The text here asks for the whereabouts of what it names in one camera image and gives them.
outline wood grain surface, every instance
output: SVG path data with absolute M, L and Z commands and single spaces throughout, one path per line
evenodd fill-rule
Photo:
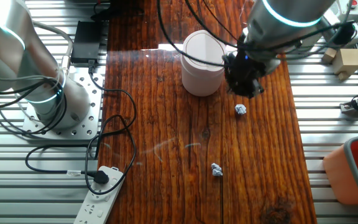
M 229 35 L 200 0 L 193 7 L 220 37 Z M 226 93 L 199 98 L 181 84 L 180 56 L 167 44 L 155 0 L 138 2 L 142 17 L 113 19 L 109 27 L 106 87 L 134 97 L 131 127 L 139 148 L 108 223 L 316 223 L 308 173 L 286 63 L 263 78 L 265 92 L 251 100 Z M 235 36 L 251 3 L 207 0 Z M 163 18 L 175 43 L 201 27 L 184 0 L 162 0 Z M 235 115 L 236 104 L 247 114 Z M 133 117 L 130 100 L 106 93 L 103 119 Z M 120 128 L 119 121 L 107 131 Z M 123 170 L 132 157 L 127 136 L 103 139 L 100 166 Z M 223 168 L 214 177 L 211 164 Z

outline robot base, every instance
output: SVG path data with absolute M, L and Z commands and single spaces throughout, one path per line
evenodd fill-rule
M 103 77 L 99 74 L 94 74 L 94 79 L 98 85 L 103 85 Z M 67 140 L 90 140 L 91 138 L 95 137 L 98 133 L 99 129 L 99 118 L 101 118 L 101 97 L 102 97 L 102 90 L 98 89 L 92 82 L 90 76 L 86 75 L 75 75 L 74 81 L 78 82 L 79 84 L 83 85 L 86 91 L 89 93 L 90 97 L 90 108 L 88 114 L 84 118 L 83 121 L 79 122 L 76 126 L 64 129 L 64 130 L 52 130 L 48 131 L 45 134 L 37 135 L 37 138 L 30 138 L 25 137 L 27 140 L 40 140 L 44 141 L 46 139 L 55 140 L 55 141 L 67 141 Z M 34 111 L 33 106 L 30 104 L 27 107 L 27 113 L 30 116 L 37 117 Z M 44 125 L 41 122 L 37 122 L 31 120 L 28 117 L 25 117 L 23 129 L 36 131 L 40 128 L 43 128 Z

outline power strip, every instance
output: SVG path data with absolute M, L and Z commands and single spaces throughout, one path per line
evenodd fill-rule
M 115 167 L 101 166 L 99 170 L 102 170 L 109 176 L 109 182 L 107 184 L 93 182 L 92 189 L 96 192 L 104 192 L 110 189 L 122 177 L 122 172 L 119 172 Z M 121 185 L 122 182 L 112 192 L 105 195 L 95 195 L 89 191 L 75 218 L 74 224 L 105 224 L 121 189 Z

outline white cylindrical container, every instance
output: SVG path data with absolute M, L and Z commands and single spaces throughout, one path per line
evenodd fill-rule
M 188 55 L 207 62 L 221 63 L 226 46 L 207 31 L 199 30 L 190 34 L 183 43 Z M 224 68 L 196 62 L 181 55 L 181 81 L 186 90 L 195 96 L 209 96 L 221 86 Z

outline red container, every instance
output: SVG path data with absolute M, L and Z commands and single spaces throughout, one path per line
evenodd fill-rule
M 323 166 L 338 201 L 358 204 L 358 138 L 326 156 Z

